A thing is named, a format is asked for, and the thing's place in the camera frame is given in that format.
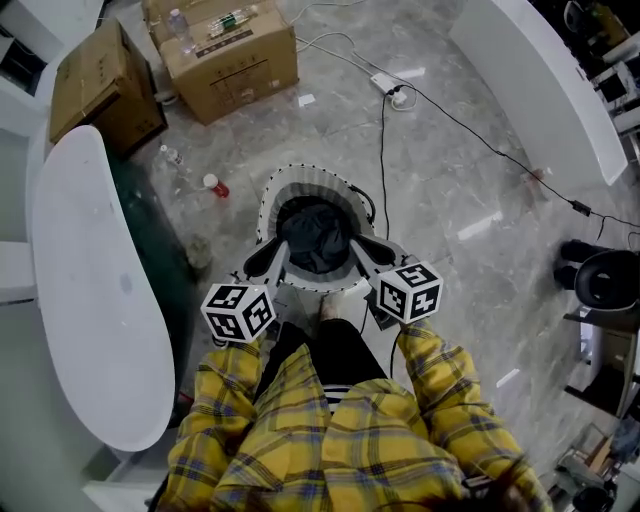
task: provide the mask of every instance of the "person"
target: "person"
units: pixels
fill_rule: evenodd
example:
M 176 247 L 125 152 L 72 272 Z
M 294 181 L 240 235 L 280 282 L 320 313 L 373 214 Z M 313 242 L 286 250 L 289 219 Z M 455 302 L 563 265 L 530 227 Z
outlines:
M 337 318 L 283 324 L 264 372 L 259 341 L 209 353 L 156 510 L 552 510 L 469 354 L 426 321 L 396 341 L 415 397 Z

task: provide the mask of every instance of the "cardboard box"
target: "cardboard box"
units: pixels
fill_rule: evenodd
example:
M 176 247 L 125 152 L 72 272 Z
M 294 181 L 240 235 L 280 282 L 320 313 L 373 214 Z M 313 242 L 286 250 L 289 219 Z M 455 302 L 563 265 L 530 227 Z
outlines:
M 245 5 L 255 5 L 257 15 L 212 36 L 212 22 Z M 167 29 L 175 7 L 196 43 L 187 55 Z M 298 82 L 295 33 L 273 0 L 143 0 L 143 9 L 175 89 L 203 124 Z
M 49 138 L 93 124 L 106 145 L 127 156 L 167 126 L 154 99 L 147 61 L 117 20 L 108 20 L 60 63 Z

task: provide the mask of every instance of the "yellow plaid shirt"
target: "yellow plaid shirt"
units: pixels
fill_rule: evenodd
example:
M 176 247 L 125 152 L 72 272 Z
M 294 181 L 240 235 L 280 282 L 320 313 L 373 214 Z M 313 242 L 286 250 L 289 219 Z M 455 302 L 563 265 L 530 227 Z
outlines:
M 257 343 L 208 354 L 159 510 L 423 509 L 463 496 L 465 478 L 497 478 L 521 456 L 482 401 L 466 351 L 420 322 L 403 329 L 398 347 L 416 398 L 392 380 L 370 380 L 333 416 L 306 345 L 255 404 Z M 533 470 L 517 486 L 531 509 L 551 510 Z

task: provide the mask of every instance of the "black pants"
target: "black pants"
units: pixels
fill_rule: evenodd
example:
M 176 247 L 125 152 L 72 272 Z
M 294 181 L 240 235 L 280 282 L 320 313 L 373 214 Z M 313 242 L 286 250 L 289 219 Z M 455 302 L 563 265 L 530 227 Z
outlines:
M 565 242 L 560 247 L 560 256 L 568 261 L 575 263 L 584 263 L 591 256 L 600 254 L 601 252 L 610 251 L 606 247 L 598 247 L 597 245 L 587 244 L 580 240 L 571 240 Z M 567 265 L 562 268 L 556 269 L 553 272 L 553 278 L 559 283 L 565 290 L 573 290 L 576 281 L 576 274 L 578 269 Z M 594 279 L 592 286 L 594 288 L 602 287 L 602 290 L 598 290 L 601 293 L 607 293 L 609 285 L 608 279 Z
M 322 384 L 354 386 L 365 380 L 387 378 L 358 330 L 346 320 L 322 322 L 316 340 L 287 322 L 282 326 L 276 346 L 271 349 L 256 391 L 256 400 L 271 385 L 284 360 L 305 343 Z

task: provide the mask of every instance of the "black cable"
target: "black cable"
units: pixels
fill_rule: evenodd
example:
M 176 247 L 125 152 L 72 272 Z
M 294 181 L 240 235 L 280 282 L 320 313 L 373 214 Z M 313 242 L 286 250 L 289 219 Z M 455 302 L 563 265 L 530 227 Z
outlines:
M 364 319 L 362 320 L 362 327 L 360 328 L 360 336 L 364 332 L 364 326 L 367 325 L 367 316 L 369 315 L 369 305 L 364 307 Z
M 382 199 L 384 206 L 384 217 L 387 220 L 387 240 L 389 240 L 389 231 L 391 230 L 391 226 L 389 225 L 389 213 L 387 212 L 387 184 L 385 183 L 384 176 L 384 107 L 387 104 L 387 96 L 391 96 L 393 91 L 387 92 L 384 98 L 382 99 L 382 130 L 380 131 L 380 169 L 382 172 Z
M 393 340 L 393 347 L 391 347 L 391 362 L 389 363 L 389 378 L 393 379 L 393 355 L 396 353 L 396 346 L 398 345 L 398 336 Z
M 426 94 L 424 94 L 422 91 L 416 89 L 410 82 L 407 82 L 406 80 L 402 80 L 403 84 L 400 85 L 396 85 L 393 89 L 391 89 L 390 91 L 388 91 L 383 100 L 382 100 L 382 115 L 380 118 L 380 122 L 382 125 L 382 130 L 380 133 L 380 170 L 382 173 L 382 196 L 383 196 L 383 204 L 384 204 L 384 216 L 385 219 L 387 221 L 387 240 L 389 240 L 389 231 L 390 231 L 390 226 L 389 226 L 389 214 L 387 212 L 387 186 L 385 183 L 385 170 L 384 170 L 384 128 L 385 128 L 385 123 L 384 123 L 384 111 L 385 111 L 385 105 L 387 103 L 387 96 L 393 96 L 396 92 L 400 91 L 403 87 L 407 87 L 409 89 L 412 89 L 416 94 L 419 94 L 420 96 L 422 96 L 425 100 L 427 100 L 429 103 L 431 103 L 434 107 L 436 107 L 440 112 L 442 112 L 445 116 L 447 116 L 449 119 L 451 119 L 453 122 L 455 122 L 456 124 L 460 125 L 462 128 L 464 128 L 465 130 L 469 131 L 471 134 L 475 135 L 476 138 L 478 140 L 480 140 L 480 142 L 482 142 L 485 146 L 487 146 L 493 153 L 495 153 L 498 156 L 501 156 L 503 158 L 506 158 L 507 160 L 513 162 L 514 164 L 518 165 L 519 167 L 521 167 L 522 169 L 524 169 L 527 173 L 529 173 L 531 176 L 533 176 L 533 178 L 535 178 L 542 186 L 544 186 L 545 188 L 547 188 L 547 190 L 549 190 L 550 192 L 552 192 L 553 194 L 555 194 L 556 196 L 558 196 L 560 199 L 562 199 L 563 201 L 565 201 L 566 203 L 570 204 L 571 207 L 577 211 L 578 213 L 581 213 L 582 215 L 584 215 L 585 217 L 589 217 L 590 215 L 593 215 L 595 217 L 600 217 L 602 219 L 602 225 L 600 226 L 600 232 L 598 233 L 598 238 L 596 239 L 596 242 L 600 239 L 600 236 L 602 235 L 602 232 L 604 230 L 604 223 L 607 219 L 611 219 L 611 220 L 615 220 L 616 222 L 619 222 L 621 224 L 626 224 L 627 226 L 631 226 L 634 228 L 640 228 L 640 225 L 638 224 L 634 224 L 632 222 L 628 222 L 626 220 L 622 220 L 619 219 L 617 217 L 614 217 L 613 215 L 602 215 L 601 213 L 598 212 L 594 212 L 589 206 L 581 203 L 580 201 L 577 200 L 570 200 L 567 199 L 565 196 L 563 196 L 562 194 L 560 194 L 560 192 L 558 192 L 557 190 L 553 189 L 552 187 L 550 187 L 549 185 L 547 185 L 544 181 L 542 181 L 541 178 L 539 178 L 535 172 L 531 171 L 526 165 L 518 162 L 518 160 L 516 160 L 515 158 L 507 155 L 506 153 L 503 153 L 502 151 L 499 151 L 497 149 L 495 149 L 491 144 L 489 144 L 480 134 L 478 134 L 476 131 L 474 131 L 473 129 L 471 129 L 470 127 L 468 127 L 466 124 L 458 121 L 455 117 L 453 117 L 451 114 L 449 114 L 449 112 L 447 112 L 445 109 L 443 109 L 440 105 L 438 105 L 435 101 L 433 101 L 431 98 L 429 98 Z M 635 235 L 639 235 L 640 233 L 635 233 L 635 232 L 631 232 L 629 233 L 628 237 L 627 237 L 627 242 L 629 243 L 629 247 L 631 247 L 631 235 L 635 234 Z M 391 362 L 390 362 L 390 367 L 389 367 L 389 376 L 391 379 L 393 379 L 393 356 L 395 355 L 395 351 L 396 351 L 396 346 L 397 346 L 397 338 L 394 340 L 393 342 L 393 347 L 391 348 Z
M 532 170 L 530 170 L 526 165 L 518 162 L 515 158 L 512 158 L 511 156 L 507 155 L 506 153 L 503 153 L 502 151 L 499 151 L 497 149 L 495 149 L 493 146 L 491 146 L 491 144 L 489 144 L 481 135 L 479 135 L 478 133 L 476 133 L 473 129 L 469 128 L 466 124 L 458 121 L 455 117 L 453 117 L 451 114 L 449 114 L 449 112 L 447 112 L 445 109 L 443 109 L 440 105 L 438 105 L 435 101 L 433 101 L 431 98 L 429 98 L 426 94 L 424 94 L 422 91 L 416 89 L 413 85 L 411 85 L 410 83 L 404 83 L 404 84 L 400 84 L 400 85 L 396 85 L 391 91 L 389 91 L 387 93 L 387 95 L 393 95 L 394 93 L 398 92 L 400 89 L 402 89 L 403 87 L 407 87 L 409 89 L 412 89 L 413 91 L 415 91 L 417 94 L 419 94 L 420 96 L 422 96 L 425 100 L 427 100 L 429 103 L 431 103 L 434 107 L 436 107 L 440 112 L 442 112 L 445 116 L 447 116 L 449 119 L 451 119 L 453 122 L 455 122 L 456 124 L 462 126 L 465 130 L 469 131 L 471 134 L 475 135 L 476 138 L 478 140 L 480 140 L 480 142 L 482 142 L 485 146 L 487 146 L 493 153 L 495 153 L 498 156 L 501 156 L 503 158 L 506 158 L 507 160 L 513 162 L 514 164 L 520 166 L 522 169 L 524 169 L 527 173 L 529 173 L 531 176 L 533 176 L 533 178 L 535 178 L 542 186 L 544 186 L 547 190 L 551 191 L 552 193 L 554 193 L 556 196 L 558 196 L 560 199 L 562 199 L 563 201 L 567 202 L 568 204 L 571 205 L 571 207 L 576 210 L 578 213 L 581 213 L 582 215 L 584 215 L 585 217 L 589 217 L 590 215 L 594 215 L 595 217 L 600 217 L 602 219 L 602 225 L 600 226 L 600 234 L 598 235 L 598 239 L 600 238 L 600 236 L 602 235 L 602 231 L 604 230 L 604 222 L 606 219 L 611 219 L 611 220 L 615 220 L 616 222 L 619 222 L 620 224 L 626 224 L 627 226 L 631 226 L 634 228 L 640 228 L 640 224 L 634 224 L 633 222 L 628 222 L 626 220 L 622 220 L 619 219 L 618 217 L 614 217 L 613 215 L 602 215 L 601 213 L 598 212 L 594 212 L 589 206 L 581 203 L 580 201 L 576 201 L 575 199 L 572 201 L 570 199 L 567 199 L 565 196 L 563 196 L 562 194 L 560 194 L 560 192 L 558 192 L 557 190 L 551 188 L 549 185 L 547 185 L 541 178 L 539 178 L 535 172 L 533 172 Z

